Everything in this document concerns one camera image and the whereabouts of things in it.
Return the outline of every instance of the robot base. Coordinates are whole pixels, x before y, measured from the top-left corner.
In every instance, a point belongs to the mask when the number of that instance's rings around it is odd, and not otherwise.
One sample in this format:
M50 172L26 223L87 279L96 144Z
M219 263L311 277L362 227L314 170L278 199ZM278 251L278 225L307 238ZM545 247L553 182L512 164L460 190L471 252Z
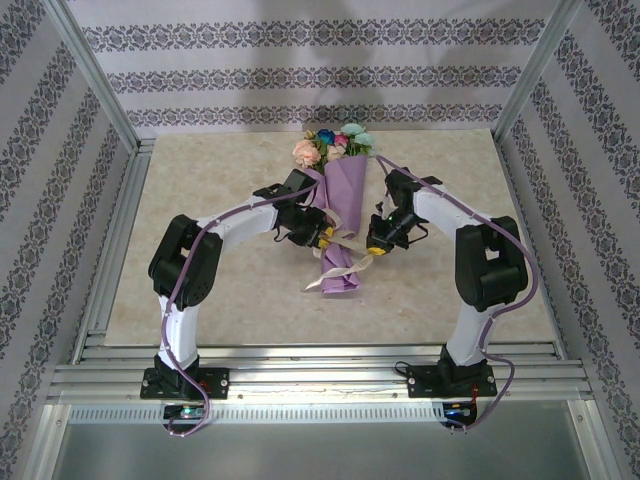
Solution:
M493 369L483 360L469 367L455 365L446 347L443 347L436 365L406 365L404 372L396 371L407 379L409 398L464 398L495 397L498 389Z
M229 369L200 367L198 357L185 372L205 389L211 399L226 400L229 395ZM140 398L143 400L201 401L202 395L180 374L156 355L155 367L144 371Z

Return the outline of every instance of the artificial flower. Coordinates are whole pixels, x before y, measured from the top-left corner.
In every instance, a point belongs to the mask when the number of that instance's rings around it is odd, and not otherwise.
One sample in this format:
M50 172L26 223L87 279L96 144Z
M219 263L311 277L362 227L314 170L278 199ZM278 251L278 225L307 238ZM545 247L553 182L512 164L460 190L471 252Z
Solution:
M354 137L353 141L360 145L373 147L373 136L370 133L359 133Z
M347 123L340 131L345 135L358 135L364 133L364 128L357 123Z
M345 148L342 145L329 145L327 147L327 161L337 160L344 156Z
M323 128L322 130L318 130L318 133L316 135L320 140L322 140L327 145L333 145L333 141L336 138L336 134L333 133L331 130L327 130L326 128Z
M293 149L296 163L301 167L310 168L320 161L320 152L311 140L300 140Z
M346 147L347 143L349 143L349 137L347 137L345 134L343 133L339 133L338 135L336 135L336 138L333 140L333 144L338 147Z

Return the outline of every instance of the purple wrapping paper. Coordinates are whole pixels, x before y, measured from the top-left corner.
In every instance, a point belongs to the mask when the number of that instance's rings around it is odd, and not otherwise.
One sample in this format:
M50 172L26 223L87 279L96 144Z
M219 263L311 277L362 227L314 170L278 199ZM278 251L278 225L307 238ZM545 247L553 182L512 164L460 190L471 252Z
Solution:
M330 208L342 219L341 230L360 230L362 215L362 196L364 193L364 173L367 157L343 157L328 162L324 167L324 176L312 169L306 173L318 181L318 190L313 206ZM353 266L349 249L332 243L322 259L322 273L334 267ZM342 293L360 287L357 273L342 277L325 278L322 281L322 293Z

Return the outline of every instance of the beige table surface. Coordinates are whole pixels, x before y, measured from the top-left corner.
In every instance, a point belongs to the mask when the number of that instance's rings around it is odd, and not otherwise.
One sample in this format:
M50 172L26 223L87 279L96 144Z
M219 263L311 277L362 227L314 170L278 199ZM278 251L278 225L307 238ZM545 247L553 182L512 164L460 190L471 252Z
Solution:
M372 132L377 150L420 176L435 175L480 211L515 216L489 130ZM283 182L303 133L167 135L158 138L118 285L106 343L158 344L160 307L147 267L171 218L212 215L252 191ZM384 194L383 173L370 159L360 238ZM319 274L309 249L254 237L220 260L215 286L200 308L198 343L445 342L460 298L453 280L453 243L435 227L409 251L376 258L362 287L344 296L302 293ZM553 340L540 293L507 314L494 340Z

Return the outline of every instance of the patterned wallpaper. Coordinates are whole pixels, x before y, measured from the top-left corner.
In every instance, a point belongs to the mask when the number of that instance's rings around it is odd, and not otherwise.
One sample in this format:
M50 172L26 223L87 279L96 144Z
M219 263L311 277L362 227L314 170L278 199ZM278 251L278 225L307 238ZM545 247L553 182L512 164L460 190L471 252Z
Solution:
M69 5L138 135L147 138L347 121L387 129L488 127L556 3Z
M502 146L623 478L640 478L639 4L581 5Z
M38 0L0 0L0 479L67 361L128 154Z

